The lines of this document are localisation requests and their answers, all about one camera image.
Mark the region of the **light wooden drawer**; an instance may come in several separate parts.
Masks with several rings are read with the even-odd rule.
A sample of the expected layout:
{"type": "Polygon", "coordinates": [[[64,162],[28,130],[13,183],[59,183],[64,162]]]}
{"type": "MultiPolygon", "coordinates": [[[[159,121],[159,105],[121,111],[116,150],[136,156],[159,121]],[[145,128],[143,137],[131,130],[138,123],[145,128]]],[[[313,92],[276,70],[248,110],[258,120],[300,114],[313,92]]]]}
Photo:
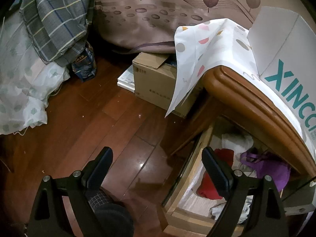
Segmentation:
{"type": "Polygon", "coordinates": [[[225,199],[212,200],[197,194],[206,171],[202,149],[206,146],[221,148],[222,144],[236,145],[232,137],[240,133],[245,141],[249,134],[236,124],[220,118],[193,139],[194,149],[189,154],[169,194],[157,210],[164,233],[172,236],[206,236],[215,224],[211,209],[225,205],[225,199]]]}

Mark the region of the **purple garment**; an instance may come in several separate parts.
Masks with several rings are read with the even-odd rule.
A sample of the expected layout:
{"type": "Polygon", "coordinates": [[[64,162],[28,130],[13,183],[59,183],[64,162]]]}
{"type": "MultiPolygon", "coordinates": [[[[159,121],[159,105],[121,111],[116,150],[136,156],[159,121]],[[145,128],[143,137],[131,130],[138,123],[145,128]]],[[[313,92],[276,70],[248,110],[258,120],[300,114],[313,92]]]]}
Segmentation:
{"type": "Polygon", "coordinates": [[[279,192],[289,181],[290,166],[272,155],[255,154],[248,150],[241,154],[241,163],[255,170],[257,178],[270,176],[279,192]]]}

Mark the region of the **plaid slipper foot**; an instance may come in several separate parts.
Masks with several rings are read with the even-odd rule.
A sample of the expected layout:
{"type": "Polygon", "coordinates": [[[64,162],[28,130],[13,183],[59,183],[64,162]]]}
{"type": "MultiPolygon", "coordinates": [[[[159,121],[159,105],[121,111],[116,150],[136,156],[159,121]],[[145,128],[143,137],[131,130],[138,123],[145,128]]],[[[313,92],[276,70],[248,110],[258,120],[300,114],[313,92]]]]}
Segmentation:
{"type": "Polygon", "coordinates": [[[123,203],[115,201],[104,190],[86,193],[88,202],[99,223],[101,236],[133,236],[134,222],[123,203]]]}

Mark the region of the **red embroidered garment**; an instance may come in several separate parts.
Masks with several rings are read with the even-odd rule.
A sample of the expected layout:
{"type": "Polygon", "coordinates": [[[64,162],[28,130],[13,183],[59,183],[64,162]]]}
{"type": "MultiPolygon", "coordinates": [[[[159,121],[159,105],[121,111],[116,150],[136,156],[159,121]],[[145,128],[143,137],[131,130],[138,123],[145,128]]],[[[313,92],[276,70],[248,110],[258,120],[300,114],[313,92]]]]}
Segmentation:
{"type": "Polygon", "coordinates": [[[234,151],[206,147],[202,151],[202,163],[206,169],[197,194],[208,199],[227,199],[232,187],[234,151]]]}

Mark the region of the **white grey garment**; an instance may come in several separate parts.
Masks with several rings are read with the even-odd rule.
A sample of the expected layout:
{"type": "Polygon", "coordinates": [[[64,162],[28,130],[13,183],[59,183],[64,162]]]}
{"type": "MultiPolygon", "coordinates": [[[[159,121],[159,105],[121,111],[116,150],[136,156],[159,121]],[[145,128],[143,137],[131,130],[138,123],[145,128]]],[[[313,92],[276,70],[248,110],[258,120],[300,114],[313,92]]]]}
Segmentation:
{"type": "MultiPolygon", "coordinates": [[[[233,170],[241,170],[248,177],[256,178],[256,171],[241,163],[241,155],[252,148],[253,144],[254,141],[250,135],[222,134],[222,148],[231,149],[234,151],[233,164],[231,168],[233,170]]],[[[252,195],[246,197],[238,224],[242,224],[248,218],[252,200],[252,195]]]]}

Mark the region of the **brown wooden nightstand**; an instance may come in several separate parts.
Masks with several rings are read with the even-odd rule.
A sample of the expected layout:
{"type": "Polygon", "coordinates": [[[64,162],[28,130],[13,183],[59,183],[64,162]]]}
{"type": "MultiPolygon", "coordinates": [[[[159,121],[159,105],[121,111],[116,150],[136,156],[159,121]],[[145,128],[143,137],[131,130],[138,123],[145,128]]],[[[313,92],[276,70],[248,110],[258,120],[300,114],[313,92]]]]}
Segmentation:
{"type": "Polygon", "coordinates": [[[285,115],[257,87],[225,66],[208,70],[204,86],[190,112],[174,131],[166,132],[161,146],[173,155],[194,137],[225,116],[260,140],[302,175],[315,176],[315,161],[285,115]]]}

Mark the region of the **white leaf pattern bedding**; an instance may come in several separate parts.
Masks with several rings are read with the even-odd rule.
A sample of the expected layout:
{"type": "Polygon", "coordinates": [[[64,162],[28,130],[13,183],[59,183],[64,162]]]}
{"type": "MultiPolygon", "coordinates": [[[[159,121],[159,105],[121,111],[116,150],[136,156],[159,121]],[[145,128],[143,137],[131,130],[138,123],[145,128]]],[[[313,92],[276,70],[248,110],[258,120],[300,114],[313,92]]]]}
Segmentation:
{"type": "Polygon", "coordinates": [[[65,67],[45,64],[19,12],[1,24],[1,134],[46,124],[49,95],[69,79],[65,67]]]}

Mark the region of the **dark blue printed bag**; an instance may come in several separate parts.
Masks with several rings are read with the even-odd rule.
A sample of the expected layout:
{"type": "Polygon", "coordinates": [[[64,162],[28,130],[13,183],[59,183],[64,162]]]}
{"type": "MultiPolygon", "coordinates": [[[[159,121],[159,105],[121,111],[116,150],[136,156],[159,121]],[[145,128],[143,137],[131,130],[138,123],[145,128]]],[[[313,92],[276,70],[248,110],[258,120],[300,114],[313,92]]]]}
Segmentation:
{"type": "Polygon", "coordinates": [[[92,46],[86,42],[85,48],[77,59],[71,64],[73,73],[86,82],[96,76],[97,67],[92,46]]]}

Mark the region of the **white flat books stack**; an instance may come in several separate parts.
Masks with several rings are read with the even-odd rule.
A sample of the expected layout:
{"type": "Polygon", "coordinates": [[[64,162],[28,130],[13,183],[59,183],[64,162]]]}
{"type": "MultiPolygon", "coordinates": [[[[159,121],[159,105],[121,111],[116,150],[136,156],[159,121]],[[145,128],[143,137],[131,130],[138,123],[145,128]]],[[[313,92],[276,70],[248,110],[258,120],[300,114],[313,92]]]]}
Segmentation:
{"type": "Polygon", "coordinates": [[[124,88],[132,93],[135,92],[133,65],[126,69],[117,79],[117,86],[124,88]]]}

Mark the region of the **white box teal lettering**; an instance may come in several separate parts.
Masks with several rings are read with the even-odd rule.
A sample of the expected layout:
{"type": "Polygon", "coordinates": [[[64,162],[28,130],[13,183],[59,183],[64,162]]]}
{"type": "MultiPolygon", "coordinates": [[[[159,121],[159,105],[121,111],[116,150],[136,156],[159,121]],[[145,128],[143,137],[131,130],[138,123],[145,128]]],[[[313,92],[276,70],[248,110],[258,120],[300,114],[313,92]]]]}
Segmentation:
{"type": "Polygon", "coordinates": [[[291,10],[262,7],[248,31],[249,76],[315,146],[315,33],[291,10]]]}

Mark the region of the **brown cardboard box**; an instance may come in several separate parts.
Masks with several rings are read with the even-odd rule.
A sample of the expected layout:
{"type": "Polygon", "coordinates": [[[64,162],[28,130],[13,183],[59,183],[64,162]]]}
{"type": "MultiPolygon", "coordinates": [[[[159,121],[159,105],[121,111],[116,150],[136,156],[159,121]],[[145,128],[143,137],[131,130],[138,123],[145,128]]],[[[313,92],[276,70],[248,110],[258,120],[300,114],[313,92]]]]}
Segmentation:
{"type": "Polygon", "coordinates": [[[142,52],[132,65],[135,96],[167,110],[176,84],[176,55],[142,52]]]}

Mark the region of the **white patterned cloth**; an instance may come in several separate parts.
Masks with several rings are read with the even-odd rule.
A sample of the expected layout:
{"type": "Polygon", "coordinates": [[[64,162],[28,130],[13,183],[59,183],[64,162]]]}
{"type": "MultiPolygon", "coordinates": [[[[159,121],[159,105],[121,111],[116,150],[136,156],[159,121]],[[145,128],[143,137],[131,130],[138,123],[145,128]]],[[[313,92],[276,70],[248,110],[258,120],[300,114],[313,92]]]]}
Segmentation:
{"type": "Polygon", "coordinates": [[[180,26],[174,35],[177,76],[170,114],[192,92],[206,71],[226,66],[252,83],[259,80],[248,29],[230,19],[180,26]]]}

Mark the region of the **grey plaid blanket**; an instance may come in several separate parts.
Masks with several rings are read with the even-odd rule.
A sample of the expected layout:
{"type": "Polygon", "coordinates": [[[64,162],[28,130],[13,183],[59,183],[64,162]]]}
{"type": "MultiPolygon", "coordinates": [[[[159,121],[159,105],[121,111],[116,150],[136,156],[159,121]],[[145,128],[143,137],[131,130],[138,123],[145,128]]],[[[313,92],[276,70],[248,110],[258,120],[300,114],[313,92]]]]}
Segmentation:
{"type": "Polygon", "coordinates": [[[44,63],[65,67],[83,52],[94,0],[15,0],[35,51],[44,63]]]}

